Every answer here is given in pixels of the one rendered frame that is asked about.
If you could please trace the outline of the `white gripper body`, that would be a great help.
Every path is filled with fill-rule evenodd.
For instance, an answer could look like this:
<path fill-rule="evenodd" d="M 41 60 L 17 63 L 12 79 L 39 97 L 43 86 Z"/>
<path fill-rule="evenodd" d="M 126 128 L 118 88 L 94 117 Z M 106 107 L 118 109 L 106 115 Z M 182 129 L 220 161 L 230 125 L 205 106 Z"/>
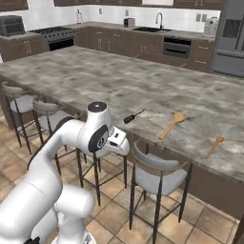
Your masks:
<path fill-rule="evenodd" d="M 127 155 L 130 150 L 130 144 L 127 138 L 124 138 L 122 141 L 118 141 L 109 137 L 105 144 L 105 149 L 113 153 Z"/>

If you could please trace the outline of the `grey cushioned bar stool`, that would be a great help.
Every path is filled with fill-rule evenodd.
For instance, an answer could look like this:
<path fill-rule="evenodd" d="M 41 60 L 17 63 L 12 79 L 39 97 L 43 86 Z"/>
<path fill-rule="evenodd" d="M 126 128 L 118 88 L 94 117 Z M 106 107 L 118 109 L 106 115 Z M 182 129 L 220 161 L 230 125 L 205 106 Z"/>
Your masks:
<path fill-rule="evenodd" d="M 49 135 L 54 133 L 57 124 L 66 117 L 71 115 L 64 112 L 64 107 L 55 103 L 47 103 L 35 96 L 32 100 L 34 118 L 38 130 L 41 144 L 44 144 L 42 132 L 48 132 Z"/>
<path fill-rule="evenodd" d="M 193 164 L 190 164 L 188 170 L 185 171 L 183 167 L 188 164 L 187 161 L 181 164 L 178 160 L 162 159 L 159 156 L 149 153 L 149 144 L 146 144 L 145 152 L 139 149 L 138 144 L 139 141 L 132 144 L 134 161 L 132 166 L 129 228 L 132 228 L 134 216 L 140 218 L 153 228 L 152 244 L 155 244 L 159 223 L 176 209 L 179 210 L 178 221 L 182 219 L 192 178 Z M 185 186 L 181 202 L 164 216 L 159 217 L 161 198 L 163 196 L 169 196 L 182 183 L 185 183 Z M 146 199 L 147 193 L 156 196 L 153 224 L 136 213 L 141 199 Z"/>
<path fill-rule="evenodd" d="M 79 149 L 76 149 L 76 158 L 77 158 L 77 165 L 78 165 L 78 172 L 79 172 L 79 180 L 81 187 L 84 187 L 84 180 L 87 173 L 89 173 L 91 170 L 94 172 L 94 180 L 95 183 L 93 186 L 96 189 L 96 197 L 98 205 L 101 205 L 101 199 L 100 199 L 100 187 L 106 184 L 107 182 L 111 181 L 112 179 L 116 178 L 120 174 L 124 174 L 124 185 L 127 185 L 127 156 L 123 156 L 123 170 L 116 175 L 108 178 L 107 180 L 103 182 L 99 182 L 99 174 L 101 173 L 101 159 L 96 157 L 96 154 L 92 157 L 92 163 L 87 168 L 85 172 L 82 170 L 82 164 L 81 164 L 81 156 L 84 156 L 84 160 L 87 160 L 87 156 L 82 153 Z"/>
<path fill-rule="evenodd" d="M 27 113 L 33 114 L 33 97 L 29 95 L 28 91 L 21 87 L 12 86 L 8 81 L 2 83 L 2 91 L 19 146 L 22 146 L 21 137 L 23 137 L 29 152 L 31 152 L 29 138 L 33 136 L 33 133 L 27 133 L 27 128 L 34 123 L 34 118 L 32 117 L 28 123 L 25 123 L 23 116 Z"/>

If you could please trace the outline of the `large wooden spoon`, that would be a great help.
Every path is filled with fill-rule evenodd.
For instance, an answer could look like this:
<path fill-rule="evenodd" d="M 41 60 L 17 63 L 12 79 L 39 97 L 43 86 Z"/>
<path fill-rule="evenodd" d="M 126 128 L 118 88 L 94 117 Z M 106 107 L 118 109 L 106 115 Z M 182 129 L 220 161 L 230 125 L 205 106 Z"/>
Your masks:
<path fill-rule="evenodd" d="M 170 130 L 173 128 L 174 125 L 183 122 L 186 119 L 186 116 L 184 115 L 183 112 L 176 112 L 173 115 L 173 122 L 168 126 L 167 129 L 165 129 L 163 132 L 161 132 L 158 135 L 159 139 L 164 139 L 166 135 L 170 132 Z"/>

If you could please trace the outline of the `small wooden spoon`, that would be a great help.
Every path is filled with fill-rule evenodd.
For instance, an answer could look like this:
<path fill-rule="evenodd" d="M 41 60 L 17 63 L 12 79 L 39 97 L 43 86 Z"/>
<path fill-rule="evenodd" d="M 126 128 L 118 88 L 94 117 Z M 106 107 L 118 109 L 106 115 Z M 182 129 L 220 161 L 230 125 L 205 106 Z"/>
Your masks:
<path fill-rule="evenodd" d="M 214 143 L 213 143 L 211 149 L 209 150 L 209 152 L 208 152 L 208 154 L 206 155 L 205 158 L 206 158 L 206 159 L 209 159 L 209 158 L 211 157 L 211 154 L 213 153 L 214 149 L 215 149 L 220 143 L 222 143 L 224 140 L 225 140 L 224 137 L 222 137 L 222 136 L 217 136 L 217 137 L 215 138 L 215 141 L 214 141 Z"/>

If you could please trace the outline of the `brown lower cupboard run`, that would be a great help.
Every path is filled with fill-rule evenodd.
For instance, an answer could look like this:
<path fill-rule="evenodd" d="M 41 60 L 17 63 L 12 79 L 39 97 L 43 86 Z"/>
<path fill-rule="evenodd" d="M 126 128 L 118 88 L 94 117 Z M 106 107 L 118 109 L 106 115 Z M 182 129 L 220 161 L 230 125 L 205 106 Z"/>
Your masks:
<path fill-rule="evenodd" d="M 41 37 L 32 35 L 27 37 L 0 37 L 0 54 L 4 62 L 43 52 Z"/>
<path fill-rule="evenodd" d="M 76 29 L 74 33 L 75 45 L 79 47 L 172 65 L 183 69 L 206 73 L 213 72 L 213 40 L 181 38 L 192 41 L 189 58 L 181 59 L 163 54 L 164 38 L 179 38 L 176 36 L 101 27 L 83 27 Z"/>

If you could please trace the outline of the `brown cupboard run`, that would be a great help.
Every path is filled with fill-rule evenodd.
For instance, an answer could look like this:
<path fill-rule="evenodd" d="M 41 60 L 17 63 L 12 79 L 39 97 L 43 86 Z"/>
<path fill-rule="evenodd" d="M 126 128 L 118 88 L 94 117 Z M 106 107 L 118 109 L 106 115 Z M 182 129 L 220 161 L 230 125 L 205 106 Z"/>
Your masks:
<path fill-rule="evenodd" d="M 181 9 L 222 10 L 225 0 L 173 0 L 173 6 Z"/>
<path fill-rule="evenodd" d="M 43 52 L 41 37 L 32 35 L 27 37 L 0 37 L 0 54 L 4 62 Z"/>
<path fill-rule="evenodd" d="M 80 5 L 141 6 L 142 0 L 53 0 L 56 7 Z"/>
<path fill-rule="evenodd" d="M 172 65 L 183 69 L 206 73 L 213 72 L 213 40 L 181 38 L 192 41 L 189 58 L 181 59 L 163 54 L 164 38 L 179 38 L 176 36 L 101 27 L 83 27 L 76 29 L 74 33 L 75 45 L 79 47 Z"/>
<path fill-rule="evenodd" d="M 0 0 L 0 11 L 27 10 L 27 0 Z"/>

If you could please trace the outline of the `dark sink basin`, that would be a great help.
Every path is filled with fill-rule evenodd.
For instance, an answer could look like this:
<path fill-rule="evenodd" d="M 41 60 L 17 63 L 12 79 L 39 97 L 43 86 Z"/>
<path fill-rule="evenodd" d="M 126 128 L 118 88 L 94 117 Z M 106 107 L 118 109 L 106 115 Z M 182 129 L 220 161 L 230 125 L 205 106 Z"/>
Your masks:
<path fill-rule="evenodd" d="M 142 32 L 151 32 L 151 33 L 164 33 L 164 32 L 168 32 L 168 31 L 172 31 L 172 30 L 168 30 L 168 29 L 160 29 L 160 28 L 150 28 L 150 27 L 139 27 L 139 28 L 135 28 L 132 29 L 133 31 L 142 31 Z"/>

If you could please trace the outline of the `steel range with hob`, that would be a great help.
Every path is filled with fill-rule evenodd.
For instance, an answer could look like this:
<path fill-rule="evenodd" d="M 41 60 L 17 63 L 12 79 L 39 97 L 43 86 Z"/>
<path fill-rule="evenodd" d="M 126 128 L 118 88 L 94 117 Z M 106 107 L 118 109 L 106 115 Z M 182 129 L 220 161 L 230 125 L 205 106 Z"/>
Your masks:
<path fill-rule="evenodd" d="M 65 27 L 50 27 L 34 30 L 41 35 L 43 51 L 56 51 L 74 45 L 74 30 Z"/>

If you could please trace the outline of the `steel sink tap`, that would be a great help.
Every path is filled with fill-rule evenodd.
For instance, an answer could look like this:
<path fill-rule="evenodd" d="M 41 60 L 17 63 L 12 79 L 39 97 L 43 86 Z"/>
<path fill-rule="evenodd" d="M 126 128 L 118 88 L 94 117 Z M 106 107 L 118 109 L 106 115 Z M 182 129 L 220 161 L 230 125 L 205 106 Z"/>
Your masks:
<path fill-rule="evenodd" d="M 155 24 L 158 24 L 159 25 L 159 28 L 161 30 L 163 29 L 163 14 L 162 14 L 162 12 L 159 12 L 156 15 Z"/>

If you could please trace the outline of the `clear glass jug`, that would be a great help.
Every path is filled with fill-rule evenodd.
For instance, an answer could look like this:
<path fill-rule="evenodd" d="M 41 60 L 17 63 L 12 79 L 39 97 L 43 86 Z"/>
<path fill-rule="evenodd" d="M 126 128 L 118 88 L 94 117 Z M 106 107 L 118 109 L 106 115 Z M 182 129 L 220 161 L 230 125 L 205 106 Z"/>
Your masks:
<path fill-rule="evenodd" d="M 77 12 L 76 12 L 76 21 L 77 21 L 77 24 L 84 23 L 82 12 L 79 9 L 77 9 Z"/>

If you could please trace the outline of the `brown upper cupboard run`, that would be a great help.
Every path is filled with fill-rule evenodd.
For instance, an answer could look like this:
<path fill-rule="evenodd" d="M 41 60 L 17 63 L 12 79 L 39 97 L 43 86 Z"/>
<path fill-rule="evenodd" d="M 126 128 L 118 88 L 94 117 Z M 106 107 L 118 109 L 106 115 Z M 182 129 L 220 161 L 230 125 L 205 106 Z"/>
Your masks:
<path fill-rule="evenodd" d="M 173 6 L 181 9 L 222 10 L 225 0 L 173 0 Z"/>
<path fill-rule="evenodd" d="M 142 0 L 53 0 L 56 7 L 80 5 L 141 6 Z"/>
<path fill-rule="evenodd" d="M 27 10 L 27 0 L 0 0 L 0 11 Z"/>

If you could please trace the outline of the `white countertop appliance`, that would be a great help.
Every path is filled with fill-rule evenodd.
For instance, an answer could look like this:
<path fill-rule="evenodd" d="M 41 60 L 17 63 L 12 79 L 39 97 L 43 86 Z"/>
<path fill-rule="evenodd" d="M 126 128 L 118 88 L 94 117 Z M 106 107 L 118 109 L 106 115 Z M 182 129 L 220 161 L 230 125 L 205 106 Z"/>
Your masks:
<path fill-rule="evenodd" d="M 218 18 L 208 18 L 205 22 L 203 35 L 205 37 L 215 37 L 218 26 Z"/>

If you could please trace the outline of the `grey steel fridge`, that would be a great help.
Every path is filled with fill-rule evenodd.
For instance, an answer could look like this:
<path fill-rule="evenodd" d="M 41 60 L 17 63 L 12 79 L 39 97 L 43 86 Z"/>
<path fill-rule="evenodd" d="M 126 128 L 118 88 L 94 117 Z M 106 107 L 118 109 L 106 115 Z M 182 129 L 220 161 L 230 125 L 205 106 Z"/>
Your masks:
<path fill-rule="evenodd" d="M 215 38 L 213 72 L 244 78 L 244 0 L 225 0 Z"/>

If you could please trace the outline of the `grey microwave oven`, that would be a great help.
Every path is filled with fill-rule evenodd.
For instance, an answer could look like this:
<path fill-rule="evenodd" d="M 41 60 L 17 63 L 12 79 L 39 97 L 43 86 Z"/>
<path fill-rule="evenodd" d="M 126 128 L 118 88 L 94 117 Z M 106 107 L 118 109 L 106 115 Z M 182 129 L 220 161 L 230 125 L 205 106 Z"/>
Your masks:
<path fill-rule="evenodd" d="M 25 28 L 23 19 L 19 15 L 4 15 L 0 16 L 0 35 L 13 36 L 24 34 Z"/>

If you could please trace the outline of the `black-handled metal utensil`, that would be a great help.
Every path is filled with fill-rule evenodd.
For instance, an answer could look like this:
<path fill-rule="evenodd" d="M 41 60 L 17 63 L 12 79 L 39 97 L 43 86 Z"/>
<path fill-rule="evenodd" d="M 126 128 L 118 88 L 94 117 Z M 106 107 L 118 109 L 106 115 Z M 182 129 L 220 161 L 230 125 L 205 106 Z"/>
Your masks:
<path fill-rule="evenodd" d="M 137 116 L 137 115 L 139 115 L 140 113 L 142 113 L 143 111 L 145 111 L 146 109 L 143 109 L 142 111 L 140 111 L 140 112 L 138 112 L 138 113 L 136 113 L 136 114 L 131 114 L 131 115 L 129 115 L 129 116 L 127 116 L 126 118 L 124 118 L 124 123 L 125 124 L 128 124 L 128 123 L 130 123 L 131 121 L 133 121 L 134 119 L 135 119 L 135 117 Z"/>

